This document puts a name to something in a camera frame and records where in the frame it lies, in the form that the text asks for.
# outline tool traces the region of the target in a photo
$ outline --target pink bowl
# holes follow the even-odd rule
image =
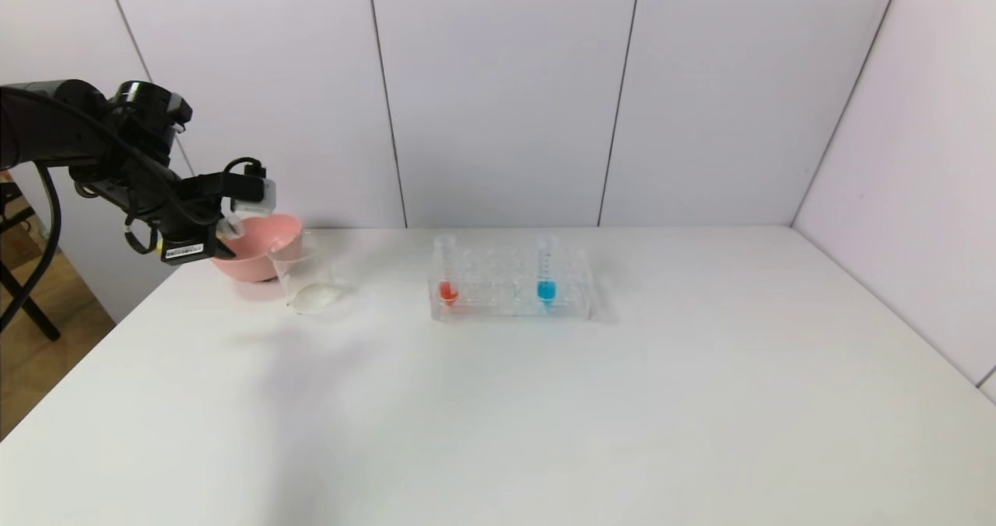
[[[273,214],[266,218],[251,217],[242,223],[246,227],[245,236],[225,242],[235,252],[235,257],[230,260],[211,258],[211,263],[236,281],[259,282],[277,277],[277,270],[266,252],[278,238],[300,234],[301,221],[291,215]]]

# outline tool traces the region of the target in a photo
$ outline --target blue test tube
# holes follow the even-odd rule
[[[557,282],[552,278],[550,270],[555,249],[557,249],[555,236],[541,236],[536,243],[536,296],[546,306],[552,305],[557,298]]]

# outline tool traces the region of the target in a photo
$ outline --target panel seam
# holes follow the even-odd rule
[[[395,154],[395,171],[398,173],[398,197],[402,200],[402,220],[409,228],[409,214],[405,209],[405,189],[402,186],[402,164],[398,161],[398,141],[395,140],[395,118],[391,115],[391,98],[388,96],[388,74],[384,70],[384,52],[381,50],[381,28],[377,25],[377,6],[370,0],[373,17],[373,38],[377,41],[377,59],[381,62],[381,84],[384,86],[384,104],[388,107],[388,129],[391,129],[391,151]]]
[[[854,98],[854,93],[856,93],[858,84],[861,83],[861,77],[864,76],[864,68],[868,66],[868,58],[872,56],[872,51],[875,49],[875,43],[879,40],[879,33],[882,32],[882,26],[886,23],[886,16],[889,15],[889,9],[893,7],[893,0],[886,1],[886,8],[882,11],[882,18],[879,19],[879,27],[875,29],[875,35],[871,37],[871,44],[868,45],[868,52],[864,55],[864,61],[861,62],[861,68],[857,71],[857,77],[854,79],[854,85],[850,88],[850,93],[847,94],[847,101],[843,103],[843,109],[840,109],[840,116],[836,119],[836,124],[833,126],[833,131],[829,134],[829,140],[826,141],[826,147],[822,150],[822,155],[819,155],[819,162],[815,164],[815,170],[812,171],[812,178],[806,186],[806,192],[803,193],[803,197],[799,200],[799,207],[796,208],[796,214],[792,216],[792,222],[789,223],[789,227],[796,226],[796,221],[799,219],[799,213],[803,210],[803,204],[806,203],[808,194],[812,191],[812,185],[815,183],[815,179],[819,176],[819,169],[822,168],[822,162],[826,160],[826,154],[829,153],[829,148],[833,145],[833,140],[836,138],[836,132],[840,129],[840,123],[843,122],[843,116],[847,114],[847,108],[850,107],[850,101]]]
[[[608,140],[608,158],[605,160],[605,179],[601,183],[601,201],[598,203],[598,220],[595,226],[601,226],[601,212],[605,210],[605,190],[608,189],[608,169],[612,166],[612,148],[615,147],[615,129],[619,126],[619,107],[623,104],[623,86],[626,84],[626,66],[630,62],[630,45],[633,43],[633,25],[637,22],[637,3],[633,0],[633,13],[630,15],[630,34],[626,37],[626,54],[622,57],[622,76],[619,77],[619,95],[615,99],[615,118],[612,119],[612,137]]]

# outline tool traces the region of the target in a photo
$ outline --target white tabletop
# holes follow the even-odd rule
[[[0,444],[0,524],[996,524],[996,408],[795,232],[558,233],[596,321],[430,320],[433,231],[328,231],[320,317],[181,268]]]

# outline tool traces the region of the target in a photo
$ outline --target black cable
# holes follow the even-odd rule
[[[145,256],[152,250],[156,249],[156,246],[160,242],[160,232],[156,225],[149,223],[149,246],[146,246],[142,242],[139,242],[138,238],[135,238],[132,232],[132,223],[135,221],[136,214],[138,214],[139,204],[135,200],[135,190],[128,190],[128,216],[124,218],[124,239],[128,242],[128,246],[132,247],[141,256]]]
[[[146,168],[146,170],[149,171],[149,174],[152,174],[153,178],[160,183],[163,195],[165,195],[167,199],[170,200],[170,203],[174,204],[174,206],[177,206],[177,209],[181,211],[181,214],[184,215],[184,217],[193,224],[200,226],[210,226],[217,223],[218,220],[221,219],[220,214],[215,216],[213,219],[209,219],[209,218],[200,218],[198,215],[188,211],[188,208],[186,208],[186,206],[184,205],[184,201],[182,201],[177,196],[177,192],[174,192],[174,189],[170,186],[170,182],[164,180],[163,175],[161,175],[159,172],[156,172],[152,168],[147,167],[146,158],[143,157],[142,154],[138,153],[138,151],[135,151],[134,148],[132,148],[127,142],[124,141],[124,139],[118,137],[117,133],[114,133],[106,125],[103,125],[103,123],[100,123],[99,121],[96,121],[96,119],[89,117],[89,115],[84,114],[84,112],[79,111],[77,108],[71,107],[71,105],[60,103],[59,100],[54,100],[54,98],[42,96],[42,94],[32,93],[31,90],[11,89],[11,87],[4,86],[2,91],[3,93],[12,94],[12,96],[20,96],[22,98],[26,98],[26,100],[36,101],[36,103],[51,105],[51,107],[59,109],[60,111],[65,112],[65,114],[70,114],[74,116],[80,121],[85,122],[91,128],[96,129],[97,132],[102,133],[104,137],[107,137],[107,140],[110,140],[111,143],[114,143],[116,146],[120,147],[128,155],[131,155],[131,157],[134,158],[135,162],[138,162],[138,164],[141,167]]]
[[[52,212],[52,228],[50,228],[49,241],[45,243],[45,251],[42,253],[42,259],[38,262],[38,267],[35,268],[35,271],[32,271],[31,277],[25,282],[21,288],[21,292],[17,293],[17,296],[14,296],[10,300],[10,305],[7,306],[7,310],[3,311],[3,316],[0,316],[0,331],[7,329],[7,324],[10,324],[10,321],[14,319],[14,314],[17,314],[17,310],[21,309],[25,300],[28,300],[28,296],[31,295],[31,289],[34,289],[35,285],[38,285],[38,282],[42,279],[45,270],[52,263],[52,258],[56,256],[56,249],[59,246],[59,234],[61,232],[59,194],[56,192],[56,186],[52,183],[52,174],[49,174],[49,169],[37,162],[35,163],[35,167],[38,168],[38,175],[42,177],[45,194],[49,196],[49,208]]]
[[[100,197],[100,194],[93,193],[89,189],[86,189],[85,185],[82,185],[79,182],[72,182],[72,186],[74,187],[75,192],[77,192],[79,196],[81,196],[84,199],[93,199],[95,197]]]
[[[259,160],[256,160],[255,158],[253,158],[251,156],[240,156],[240,157],[236,158],[235,160],[232,160],[231,162],[229,162],[227,165],[225,165],[225,169],[222,170],[222,172],[225,172],[225,173],[231,172],[232,168],[238,167],[238,165],[242,164],[243,162],[248,162],[249,164],[252,164],[253,167],[255,167],[255,168],[262,168],[263,167],[263,163],[262,162],[260,162]]]

